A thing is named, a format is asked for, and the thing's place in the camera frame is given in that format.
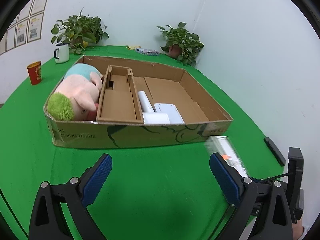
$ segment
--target framed poster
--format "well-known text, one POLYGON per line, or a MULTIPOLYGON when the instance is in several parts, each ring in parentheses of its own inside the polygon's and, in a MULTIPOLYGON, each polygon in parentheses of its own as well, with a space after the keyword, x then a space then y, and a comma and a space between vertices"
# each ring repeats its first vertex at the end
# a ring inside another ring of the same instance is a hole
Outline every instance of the framed poster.
POLYGON ((18 22, 29 17, 33 0, 30 0, 19 13, 18 22))
POLYGON ((15 17, 15 19, 13 20, 13 22, 10 24, 10 27, 14 24, 17 23, 17 20, 18 20, 18 17, 19 17, 19 14, 15 17))
POLYGON ((0 55, 5 53, 6 43, 7 43, 7 33, 4 34, 3 38, 0 41, 0 55))
POLYGON ((31 15, 44 11, 47 0, 35 0, 31 8, 31 15))
POLYGON ((28 42, 41 39, 43 16, 44 12, 30 17, 28 28, 28 42))
POLYGON ((14 39, 16 37, 16 25, 7 30, 6 51, 14 49, 14 39))
POLYGON ((28 19, 17 24, 16 47, 26 44, 28 19))

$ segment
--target black rectangular object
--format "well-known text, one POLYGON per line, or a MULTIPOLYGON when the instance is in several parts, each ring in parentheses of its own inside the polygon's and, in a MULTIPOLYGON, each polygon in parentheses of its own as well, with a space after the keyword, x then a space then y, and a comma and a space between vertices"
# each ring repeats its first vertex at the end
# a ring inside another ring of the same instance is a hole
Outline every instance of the black rectangular object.
POLYGON ((275 145, 275 143, 269 138, 265 137, 264 142, 267 144, 270 151, 273 153, 273 155, 276 157, 278 163, 281 166, 285 165, 285 158, 283 157, 282 153, 279 151, 278 147, 275 145))
POLYGON ((299 217, 296 217, 295 209, 296 209, 297 202, 300 198, 300 187, 301 187, 303 163, 304 163, 301 150, 299 148, 290 147, 288 159, 289 159, 288 172, 291 174, 288 176, 286 197, 287 197, 288 205, 290 208, 292 223, 296 224, 299 217))

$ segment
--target small box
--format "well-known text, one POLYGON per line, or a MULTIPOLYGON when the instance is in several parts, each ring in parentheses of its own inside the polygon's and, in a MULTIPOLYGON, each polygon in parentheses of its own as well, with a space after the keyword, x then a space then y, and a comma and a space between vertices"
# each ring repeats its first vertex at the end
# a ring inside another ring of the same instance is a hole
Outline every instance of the small box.
POLYGON ((148 55, 148 56, 159 56, 159 52, 154 50, 154 49, 140 49, 136 48, 136 52, 141 53, 143 55, 148 55))
POLYGON ((249 177, 241 158, 234 149, 229 138, 226 136, 210 136, 205 142, 205 147, 209 154, 220 153, 229 166, 234 167, 244 178, 249 177))

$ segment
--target blue gripper pad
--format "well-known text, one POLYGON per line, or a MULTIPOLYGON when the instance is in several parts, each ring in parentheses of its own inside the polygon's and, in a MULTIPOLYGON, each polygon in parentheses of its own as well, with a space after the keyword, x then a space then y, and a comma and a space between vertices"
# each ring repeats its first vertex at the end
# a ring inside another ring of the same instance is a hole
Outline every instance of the blue gripper pad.
POLYGON ((210 156, 209 166, 227 202, 237 207, 240 203, 239 187, 215 154, 210 156))
POLYGON ((111 172, 111 169, 112 158, 110 155, 106 155, 100 165, 93 172, 92 176, 89 178, 87 184, 85 184, 83 187, 81 202, 84 208, 93 204, 93 202, 96 200, 104 182, 111 172))

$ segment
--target mug handle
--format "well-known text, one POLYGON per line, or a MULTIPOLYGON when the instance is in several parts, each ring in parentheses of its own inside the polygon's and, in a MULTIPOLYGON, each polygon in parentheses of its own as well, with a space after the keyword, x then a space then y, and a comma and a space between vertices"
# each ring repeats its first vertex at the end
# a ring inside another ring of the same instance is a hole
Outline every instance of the mug handle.
POLYGON ((59 49, 55 49, 55 50, 54 50, 53 56, 54 56, 54 58, 59 59, 59 58, 57 57, 57 50, 59 50, 59 49))

